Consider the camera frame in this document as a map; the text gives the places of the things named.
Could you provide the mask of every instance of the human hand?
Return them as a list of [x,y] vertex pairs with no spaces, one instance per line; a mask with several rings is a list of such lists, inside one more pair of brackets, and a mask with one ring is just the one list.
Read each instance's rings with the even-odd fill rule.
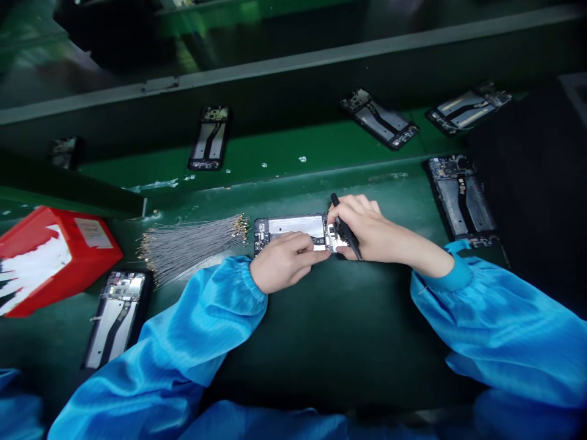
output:
[[[340,197],[340,205],[330,206],[328,224],[340,217],[359,239],[363,260],[403,263],[422,275],[435,278],[450,273],[454,258],[430,240],[382,216],[379,204],[366,196]],[[336,252],[356,260],[352,248],[339,246]]]
[[308,234],[288,232],[271,240],[249,270],[259,290],[269,294],[296,284],[330,255],[330,251],[315,251]]

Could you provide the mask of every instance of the paper label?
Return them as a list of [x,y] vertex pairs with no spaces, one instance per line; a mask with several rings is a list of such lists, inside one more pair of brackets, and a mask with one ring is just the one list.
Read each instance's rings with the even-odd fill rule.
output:
[[99,221],[76,218],[75,222],[89,248],[112,249],[114,247]]

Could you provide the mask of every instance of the blue jacket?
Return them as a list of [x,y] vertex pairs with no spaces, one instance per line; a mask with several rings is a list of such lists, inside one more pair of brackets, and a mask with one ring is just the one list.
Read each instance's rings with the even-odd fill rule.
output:
[[458,427],[362,427],[312,409],[229,401],[196,417],[224,357],[247,340],[267,308],[250,260],[231,257],[200,270],[176,305],[144,325],[134,347],[87,380],[49,438],[573,438],[587,405],[587,323],[510,272],[460,258],[455,251],[463,247],[450,245],[456,260],[450,274],[413,273],[411,287],[420,311],[452,348],[448,365],[491,387],[476,400],[474,417]]

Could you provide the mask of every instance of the red container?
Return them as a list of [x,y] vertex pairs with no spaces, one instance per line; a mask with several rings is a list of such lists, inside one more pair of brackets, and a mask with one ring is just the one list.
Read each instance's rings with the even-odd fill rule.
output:
[[51,225],[61,229],[72,255],[71,261],[4,316],[25,317],[41,307],[76,295],[122,259],[122,251],[104,220],[48,207],[36,209],[0,238],[0,258],[26,254],[51,237],[57,238],[56,231],[47,229]]

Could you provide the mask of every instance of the plastic spudger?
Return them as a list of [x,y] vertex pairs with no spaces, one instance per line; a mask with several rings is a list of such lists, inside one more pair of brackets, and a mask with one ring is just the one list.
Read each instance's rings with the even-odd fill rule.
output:
[[[338,196],[335,193],[330,194],[330,199],[332,200],[332,204],[335,207],[341,204],[340,200],[338,200]],[[344,238],[346,238],[349,242],[350,248],[353,249],[353,252],[356,255],[356,259],[359,261],[363,261],[361,251],[359,250],[359,240],[356,237],[356,235],[351,231],[349,225],[347,225],[344,222],[344,220],[340,217],[336,218],[336,223],[341,228]]]

